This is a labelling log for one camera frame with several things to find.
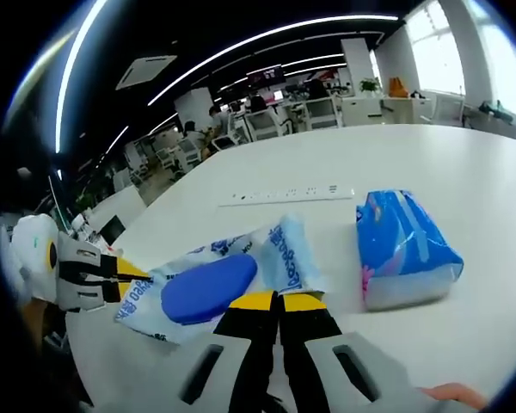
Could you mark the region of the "person's right hand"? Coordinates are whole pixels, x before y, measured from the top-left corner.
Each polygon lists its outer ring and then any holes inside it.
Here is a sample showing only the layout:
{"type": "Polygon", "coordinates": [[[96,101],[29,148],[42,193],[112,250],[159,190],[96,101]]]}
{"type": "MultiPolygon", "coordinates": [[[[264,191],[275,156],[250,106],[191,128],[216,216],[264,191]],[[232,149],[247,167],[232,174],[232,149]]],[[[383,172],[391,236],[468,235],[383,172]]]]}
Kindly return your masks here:
{"type": "Polygon", "coordinates": [[[419,387],[419,390],[435,400],[457,401],[476,410],[483,410],[488,406],[488,400],[484,396],[459,383],[447,383],[431,388],[419,387]]]}

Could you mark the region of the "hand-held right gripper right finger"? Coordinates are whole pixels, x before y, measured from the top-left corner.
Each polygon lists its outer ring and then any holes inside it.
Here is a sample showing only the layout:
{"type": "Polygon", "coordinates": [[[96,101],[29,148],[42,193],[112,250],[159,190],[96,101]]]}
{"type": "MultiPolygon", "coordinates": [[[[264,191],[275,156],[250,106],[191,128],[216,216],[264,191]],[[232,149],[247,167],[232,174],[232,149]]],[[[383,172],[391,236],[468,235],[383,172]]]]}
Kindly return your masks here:
{"type": "Polygon", "coordinates": [[[358,333],[343,334],[309,293],[279,299],[284,368],[299,412],[421,412],[405,367],[358,333]]]}

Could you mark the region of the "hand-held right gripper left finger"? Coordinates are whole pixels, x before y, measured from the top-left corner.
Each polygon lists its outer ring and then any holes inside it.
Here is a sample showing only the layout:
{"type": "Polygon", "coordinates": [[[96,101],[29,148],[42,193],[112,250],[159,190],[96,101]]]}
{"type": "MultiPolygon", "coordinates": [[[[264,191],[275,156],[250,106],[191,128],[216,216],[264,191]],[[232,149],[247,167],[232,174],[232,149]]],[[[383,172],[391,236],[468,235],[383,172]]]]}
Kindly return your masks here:
{"type": "Polygon", "coordinates": [[[174,350],[145,386],[147,412],[260,412],[273,370],[278,294],[233,301],[212,333],[174,350]]]}

